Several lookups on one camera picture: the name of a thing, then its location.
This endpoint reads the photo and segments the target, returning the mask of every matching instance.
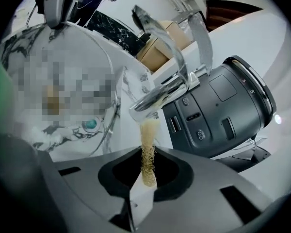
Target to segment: black marble panel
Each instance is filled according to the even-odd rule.
[[[132,56],[136,56],[146,45],[127,27],[99,11],[96,11],[92,16],[87,29],[101,33],[107,39],[119,44]]]

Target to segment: black pants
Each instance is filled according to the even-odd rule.
[[[75,3],[72,13],[71,13],[71,18],[69,21],[76,23],[79,19],[78,25],[84,27],[84,25],[87,23],[87,21],[92,17],[93,13],[96,11],[96,8],[90,7],[90,6],[85,6],[81,3]]]

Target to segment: cardboard box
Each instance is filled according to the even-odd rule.
[[[190,45],[189,38],[177,23],[173,21],[160,21],[160,24],[166,29],[180,50]],[[171,51],[158,38],[149,40],[145,47],[137,54],[137,59],[153,72],[158,70],[171,58],[173,58]]]

